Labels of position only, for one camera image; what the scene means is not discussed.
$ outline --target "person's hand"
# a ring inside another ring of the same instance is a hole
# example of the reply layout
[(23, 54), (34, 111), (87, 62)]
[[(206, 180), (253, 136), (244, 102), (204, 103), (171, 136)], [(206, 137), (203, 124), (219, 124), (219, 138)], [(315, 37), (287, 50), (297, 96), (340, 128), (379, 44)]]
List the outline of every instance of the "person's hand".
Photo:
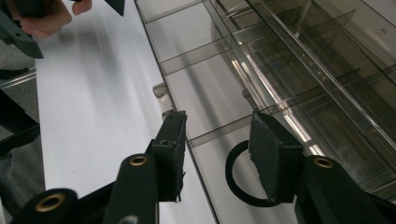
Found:
[[(48, 37), (58, 33), (64, 25), (72, 21), (72, 17), (62, 0), (43, 0), (43, 7), (47, 13), (44, 18), (20, 18), (21, 28), (26, 34)], [(81, 2), (76, 2), (72, 9), (75, 15), (79, 15), (89, 11), (91, 8), (92, 0), (82, 0)], [(18, 18), (18, 15), (12, 14), (14, 19)]]

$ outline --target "white tabletop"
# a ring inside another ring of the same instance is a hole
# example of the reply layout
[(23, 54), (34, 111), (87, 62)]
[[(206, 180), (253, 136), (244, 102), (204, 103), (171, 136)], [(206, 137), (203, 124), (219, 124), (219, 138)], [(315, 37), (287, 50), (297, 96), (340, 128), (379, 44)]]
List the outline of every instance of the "white tabletop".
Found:
[[(124, 17), (94, 1), (73, 19), (39, 40), (45, 59), (35, 63), (46, 188), (83, 197), (156, 136), (163, 122), (152, 87), (163, 80), (133, 1)], [(213, 223), (188, 153), (185, 170), (183, 202), (161, 207), (163, 223)]]

